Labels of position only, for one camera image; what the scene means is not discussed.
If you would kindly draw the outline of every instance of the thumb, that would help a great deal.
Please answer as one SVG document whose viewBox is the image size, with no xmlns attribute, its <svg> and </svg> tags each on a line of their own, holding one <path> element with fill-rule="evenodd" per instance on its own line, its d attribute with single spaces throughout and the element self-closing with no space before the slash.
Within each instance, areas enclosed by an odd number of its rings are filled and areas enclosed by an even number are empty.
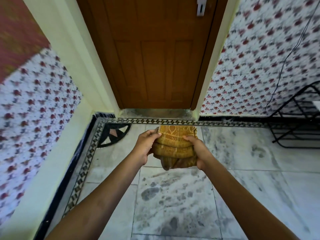
<svg viewBox="0 0 320 240">
<path fill-rule="evenodd" d="M 182 138 L 186 141 L 190 141 L 192 144 L 197 141 L 197 138 L 195 138 L 194 136 L 183 136 Z"/>
<path fill-rule="evenodd" d="M 152 141 L 155 141 L 156 139 L 158 139 L 162 134 L 159 132 L 159 133 L 154 133 L 152 134 L 151 136 L 149 136 L 149 138 L 152 139 Z"/>
</svg>

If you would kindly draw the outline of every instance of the person's left arm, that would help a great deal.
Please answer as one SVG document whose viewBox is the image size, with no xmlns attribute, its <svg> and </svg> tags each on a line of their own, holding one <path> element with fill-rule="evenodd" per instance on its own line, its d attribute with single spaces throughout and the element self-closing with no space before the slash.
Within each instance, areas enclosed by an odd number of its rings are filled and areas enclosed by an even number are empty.
<svg viewBox="0 0 320 240">
<path fill-rule="evenodd" d="M 160 136 L 155 129 L 140 134 L 129 155 L 56 225 L 46 240 L 98 239 L 135 175 L 146 164 L 153 142 Z"/>
</svg>

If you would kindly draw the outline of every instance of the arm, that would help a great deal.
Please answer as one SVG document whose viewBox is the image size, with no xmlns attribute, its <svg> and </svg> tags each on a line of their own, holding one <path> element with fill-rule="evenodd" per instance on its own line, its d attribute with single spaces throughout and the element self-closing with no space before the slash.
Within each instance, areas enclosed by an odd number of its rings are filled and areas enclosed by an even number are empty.
<svg viewBox="0 0 320 240">
<path fill-rule="evenodd" d="M 197 167 L 208 176 L 249 240 L 298 239 L 215 159 L 201 140 L 192 136 L 184 139 L 193 144 Z"/>
<path fill-rule="evenodd" d="M 46 240 L 98 239 L 135 175 L 146 164 L 154 140 L 160 136 L 156 130 L 140 134 L 129 155 L 58 223 Z"/>
</svg>

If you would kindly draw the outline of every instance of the person's left hand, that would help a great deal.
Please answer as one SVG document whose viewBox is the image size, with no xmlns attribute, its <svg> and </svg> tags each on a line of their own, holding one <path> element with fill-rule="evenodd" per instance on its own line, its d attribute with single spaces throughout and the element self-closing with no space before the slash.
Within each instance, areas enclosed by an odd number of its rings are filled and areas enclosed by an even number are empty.
<svg viewBox="0 0 320 240">
<path fill-rule="evenodd" d="M 138 136 L 136 145 L 132 149 L 131 153 L 141 159 L 143 165 L 147 163 L 148 155 L 152 152 L 150 151 L 154 141 L 161 136 L 161 133 L 157 133 L 158 129 L 150 129 L 143 132 Z"/>
</svg>

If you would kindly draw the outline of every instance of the checkered floor border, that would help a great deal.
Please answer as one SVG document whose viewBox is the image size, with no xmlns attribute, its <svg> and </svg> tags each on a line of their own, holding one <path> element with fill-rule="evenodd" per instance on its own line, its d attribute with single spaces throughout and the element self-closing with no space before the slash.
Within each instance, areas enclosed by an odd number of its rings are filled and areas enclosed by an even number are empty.
<svg viewBox="0 0 320 240">
<path fill-rule="evenodd" d="M 78 203 L 78 199 L 84 185 L 87 173 L 89 171 L 94 152 L 98 146 L 98 141 L 101 136 L 105 123 L 123 123 L 123 124 L 155 124 L 155 125 L 195 125 L 195 126 L 235 126 L 235 127 L 265 127 L 259 122 L 237 122 L 237 121 L 193 121 L 193 120 L 174 120 L 174 119 L 136 119 L 136 118 L 98 118 L 97 128 L 91 140 L 89 149 L 86 153 L 85 160 L 82 164 L 77 181 L 73 187 L 68 204 L 64 210 L 65 217 Z"/>
</svg>

